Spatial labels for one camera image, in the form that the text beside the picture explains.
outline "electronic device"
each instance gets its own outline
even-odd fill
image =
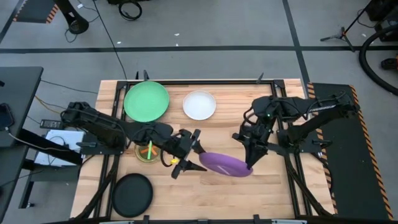
[[[63,130],[64,125],[61,121],[42,119],[42,122],[40,122],[40,128]]]
[[[14,124],[14,119],[7,103],[0,105],[0,129],[5,129]]]

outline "caution stripe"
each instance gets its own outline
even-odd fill
[[[359,104],[358,95],[356,94],[355,88],[352,85],[350,85],[350,87],[351,87],[351,91],[352,91],[355,103]],[[380,170],[379,170],[379,166],[378,166],[377,161],[376,161],[376,156],[374,155],[372,143],[371,143],[371,140],[370,140],[370,137],[369,137],[369,134],[368,134],[368,129],[366,127],[365,120],[363,118],[363,114],[362,114],[361,110],[358,111],[358,118],[359,118],[359,120],[361,122],[361,125],[362,125],[363,135],[365,137],[366,144],[368,145],[369,156],[371,157],[372,164],[373,164],[373,169],[374,169],[375,174],[376,174],[376,179],[377,179],[377,182],[378,182],[378,184],[380,186],[380,193],[382,195],[381,197],[383,198],[383,202],[384,202],[387,214],[388,214],[388,218],[390,220],[393,220],[394,217],[392,215],[391,207],[390,207],[390,204],[388,202],[388,198],[387,198],[387,194],[386,194],[386,188],[384,187],[383,180],[381,178],[381,173],[380,173]]]
[[[54,7],[51,9],[50,14],[49,14],[49,15],[47,16],[47,18],[46,18],[46,21],[45,21],[46,24],[49,24],[49,23],[52,22],[52,20],[53,20],[54,17],[55,17],[55,14],[57,13],[57,11],[58,11],[59,9],[60,9],[60,8],[59,8],[56,4],[54,4]]]
[[[314,98],[315,98],[315,90],[313,89],[313,84],[312,84],[312,83],[308,83],[308,84],[307,84],[307,87],[308,87],[308,88],[307,88],[307,90],[308,90],[308,97],[314,99]],[[314,112],[314,113],[312,113],[312,115],[317,116],[317,115],[318,115],[318,112]],[[316,129],[316,132],[317,132],[318,139],[319,139],[319,140],[323,140],[323,132],[322,132],[322,129],[317,128],[317,129]],[[326,153],[326,148],[323,148],[323,149],[322,149],[322,156],[321,156],[321,159],[322,159],[326,164],[328,164],[328,156],[327,156],[327,153]],[[336,205],[335,193],[331,191],[331,175],[330,175],[330,170],[328,170],[328,168],[327,168],[326,166],[323,166],[323,171],[324,171],[324,173],[325,173],[326,182],[328,183],[328,188],[329,188],[329,191],[330,191],[331,202],[332,202],[332,204],[333,204],[333,208],[335,209],[335,214],[337,214],[337,213],[338,213],[338,210],[337,210],[337,205]]]
[[[14,21],[14,22],[17,22],[17,21],[18,21],[18,14],[21,12],[22,8],[25,6],[25,4],[26,4],[27,1],[28,1],[28,0],[25,0],[25,1],[22,3],[21,7],[19,8],[17,14],[14,16],[14,18],[12,19],[12,21]]]

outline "wooden table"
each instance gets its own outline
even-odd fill
[[[285,79],[287,96],[304,98],[299,79]],[[116,80],[104,80],[99,88],[96,109],[111,114]],[[201,129],[201,145],[208,152],[228,154],[244,160],[242,144],[232,139],[239,131],[243,113],[253,99],[271,95],[271,88],[264,85],[173,85],[166,86],[170,94],[170,105],[160,122],[171,124],[175,131],[180,128],[192,131]],[[193,90],[205,90],[216,99],[215,114],[205,121],[188,118],[182,109],[184,97]],[[276,143],[276,136],[270,138]],[[181,173],[177,180],[171,178],[171,168],[160,162],[145,164],[134,154],[134,145],[125,151],[119,161],[118,179],[126,174],[146,175],[154,186],[152,205],[143,215],[151,220],[193,220],[207,219],[252,219],[293,218],[292,202],[284,164],[284,158],[274,152],[264,156],[254,165],[249,177],[237,178],[219,175],[213,171],[188,171]],[[305,180],[308,188],[324,206],[333,213],[322,164],[309,154],[301,154]],[[200,164],[198,156],[191,153],[189,159]],[[71,217],[78,215],[97,191],[103,156],[95,156],[80,172]],[[300,211],[304,213],[301,193],[298,190]],[[104,193],[101,215],[105,214],[108,190]],[[136,217],[142,220],[143,215]],[[123,220],[115,211],[112,220]]]

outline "black mat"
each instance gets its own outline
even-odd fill
[[[58,7],[53,0],[26,0],[16,14],[15,22],[51,23]]]
[[[355,90],[349,85],[312,83],[315,96],[345,91],[355,103]],[[355,118],[338,119],[322,127],[323,138],[332,140],[326,149],[333,177],[334,206],[339,217],[388,220],[392,212],[362,113]]]

